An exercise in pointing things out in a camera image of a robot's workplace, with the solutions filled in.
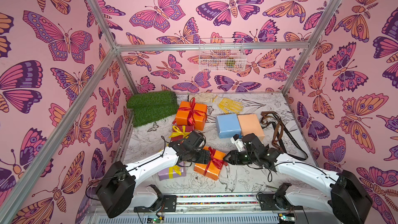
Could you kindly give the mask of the purple gift box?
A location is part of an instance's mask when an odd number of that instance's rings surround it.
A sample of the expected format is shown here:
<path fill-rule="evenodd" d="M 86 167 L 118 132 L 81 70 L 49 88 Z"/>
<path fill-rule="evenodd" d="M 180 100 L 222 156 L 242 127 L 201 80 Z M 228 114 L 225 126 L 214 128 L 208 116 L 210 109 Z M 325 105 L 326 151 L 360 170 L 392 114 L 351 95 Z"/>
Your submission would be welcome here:
<path fill-rule="evenodd" d="M 173 167 L 169 167 L 166 169 L 161 170 L 158 173 L 159 180 L 166 180 L 166 179 L 175 179 L 179 177 L 185 177 L 187 174 L 186 168 L 184 167 L 184 163 L 177 164 Z"/>

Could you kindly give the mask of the peach gift box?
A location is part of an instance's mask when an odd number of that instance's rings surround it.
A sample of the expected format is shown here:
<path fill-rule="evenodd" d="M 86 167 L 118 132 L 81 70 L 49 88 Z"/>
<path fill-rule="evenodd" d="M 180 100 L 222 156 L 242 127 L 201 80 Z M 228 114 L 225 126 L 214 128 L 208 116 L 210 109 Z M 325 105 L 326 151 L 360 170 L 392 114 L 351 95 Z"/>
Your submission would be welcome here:
<path fill-rule="evenodd" d="M 237 116 L 242 136 L 255 134 L 260 141 L 263 141 L 265 135 L 256 114 L 245 114 Z"/>

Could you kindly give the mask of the orange gift box front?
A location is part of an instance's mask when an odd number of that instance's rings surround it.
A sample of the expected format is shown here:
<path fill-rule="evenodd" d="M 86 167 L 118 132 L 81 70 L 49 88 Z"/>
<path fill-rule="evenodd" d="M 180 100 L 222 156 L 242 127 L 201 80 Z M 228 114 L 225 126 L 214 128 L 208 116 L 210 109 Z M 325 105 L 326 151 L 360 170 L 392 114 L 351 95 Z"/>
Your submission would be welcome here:
<path fill-rule="evenodd" d="M 208 164 L 196 163 L 194 171 L 213 180 L 218 180 L 222 168 L 228 166 L 223 160 L 226 154 L 207 146 L 204 147 L 204 150 L 209 151 L 210 162 Z"/>

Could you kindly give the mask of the light blue gift box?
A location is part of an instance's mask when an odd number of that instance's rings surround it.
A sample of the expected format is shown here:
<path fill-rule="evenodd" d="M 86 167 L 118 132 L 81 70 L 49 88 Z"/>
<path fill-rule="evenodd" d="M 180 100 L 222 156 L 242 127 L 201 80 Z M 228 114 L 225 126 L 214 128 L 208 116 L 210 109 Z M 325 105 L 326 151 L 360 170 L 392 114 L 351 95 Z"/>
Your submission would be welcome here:
<path fill-rule="evenodd" d="M 236 114 L 219 115 L 216 118 L 218 137 L 229 139 L 234 135 L 241 135 L 241 127 Z"/>

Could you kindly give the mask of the brown ribbon bow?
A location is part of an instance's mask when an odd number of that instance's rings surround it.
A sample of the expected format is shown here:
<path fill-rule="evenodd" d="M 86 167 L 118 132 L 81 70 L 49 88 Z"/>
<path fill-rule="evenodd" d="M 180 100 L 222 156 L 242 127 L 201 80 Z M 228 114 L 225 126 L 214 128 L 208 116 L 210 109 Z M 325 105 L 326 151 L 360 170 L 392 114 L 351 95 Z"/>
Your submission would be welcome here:
<path fill-rule="evenodd" d="M 274 111 L 266 111 L 261 113 L 260 125 L 263 128 L 271 126 L 273 128 L 273 136 L 271 144 L 274 148 L 284 151 L 284 144 L 282 137 L 284 134 L 285 125 L 281 117 Z"/>

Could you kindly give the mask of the black printed ribbon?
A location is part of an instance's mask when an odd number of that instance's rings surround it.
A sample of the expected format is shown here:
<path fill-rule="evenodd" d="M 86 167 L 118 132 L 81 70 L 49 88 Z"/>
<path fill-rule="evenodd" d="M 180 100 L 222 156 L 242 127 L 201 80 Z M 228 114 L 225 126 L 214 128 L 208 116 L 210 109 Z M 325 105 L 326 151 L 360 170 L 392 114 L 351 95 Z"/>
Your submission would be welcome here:
<path fill-rule="evenodd" d="M 306 159 L 308 159 L 308 154 L 301 148 L 301 146 L 298 144 L 298 142 L 295 140 L 295 138 L 293 137 L 293 135 L 289 132 L 289 130 L 286 128 L 284 129 L 284 134 L 286 134 L 288 136 L 288 138 L 290 139 L 291 143 L 304 154 L 304 157 L 299 157 L 299 156 L 295 156 L 295 155 L 291 155 L 287 152 L 285 145 L 284 145 L 284 153 L 290 155 L 291 157 L 299 160 L 299 161 L 305 161 Z"/>

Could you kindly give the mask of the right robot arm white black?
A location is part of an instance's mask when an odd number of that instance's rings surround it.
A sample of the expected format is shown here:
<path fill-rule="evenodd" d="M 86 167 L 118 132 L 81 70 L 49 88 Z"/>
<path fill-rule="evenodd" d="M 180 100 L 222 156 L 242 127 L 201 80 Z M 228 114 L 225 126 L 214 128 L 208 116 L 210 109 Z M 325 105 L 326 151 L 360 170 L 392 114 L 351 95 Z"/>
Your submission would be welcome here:
<path fill-rule="evenodd" d="M 231 143 L 236 149 L 224 157 L 226 163 L 234 166 L 255 164 L 270 173 L 285 174 L 312 187 L 305 189 L 283 183 L 273 196 L 278 209 L 309 207 L 333 214 L 343 224 L 365 223 L 373 200 L 353 173 L 315 167 L 263 145 L 253 133 L 246 136 L 236 134 Z"/>

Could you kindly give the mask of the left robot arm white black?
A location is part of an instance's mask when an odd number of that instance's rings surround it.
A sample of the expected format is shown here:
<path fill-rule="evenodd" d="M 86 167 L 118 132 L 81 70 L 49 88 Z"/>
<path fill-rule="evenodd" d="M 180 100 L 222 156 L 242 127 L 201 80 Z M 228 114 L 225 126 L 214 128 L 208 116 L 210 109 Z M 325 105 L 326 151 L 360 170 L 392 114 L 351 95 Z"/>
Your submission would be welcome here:
<path fill-rule="evenodd" d="M 182 162 L 210 162 L 210 151 L 204 149 L 206 139 L 201 132 L 192 131 L 185 138 L 164 144 L 163 150 L 141 161 L 117 161 L 110 166 L 95 189 L 108 218 L 115 218 L 130 207 L 158 211 L 164 195 L 155 185 L 142 185 L 144 181 Z"/>

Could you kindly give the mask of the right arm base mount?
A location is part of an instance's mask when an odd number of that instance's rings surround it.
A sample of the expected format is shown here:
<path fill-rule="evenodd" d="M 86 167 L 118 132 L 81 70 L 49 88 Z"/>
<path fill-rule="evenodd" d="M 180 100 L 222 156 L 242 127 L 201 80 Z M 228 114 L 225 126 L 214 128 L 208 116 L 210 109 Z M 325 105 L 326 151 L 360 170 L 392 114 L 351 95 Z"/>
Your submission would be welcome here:
<path fill-rule="evenodd" d="M 292 211 L 303 210 L 302 206 L 292 205 L 287 199 L 287 191 L 293 190 L 290 183 L 283 183 L 276 192 L 259 192 L 256 199 L 262 211 Z"/>

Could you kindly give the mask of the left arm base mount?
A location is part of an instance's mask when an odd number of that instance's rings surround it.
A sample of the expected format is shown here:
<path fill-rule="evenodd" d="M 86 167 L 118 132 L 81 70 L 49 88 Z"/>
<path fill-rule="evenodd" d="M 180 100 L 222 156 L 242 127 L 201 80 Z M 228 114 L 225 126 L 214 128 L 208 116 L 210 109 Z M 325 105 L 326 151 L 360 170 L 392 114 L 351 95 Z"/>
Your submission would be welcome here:
<path fill-rule="evenodd" d="M 131 206 L 136 213 L 175 212 L 176 195 L 164 195 L 156 185 L 139 186 L 133 195 Z"/>

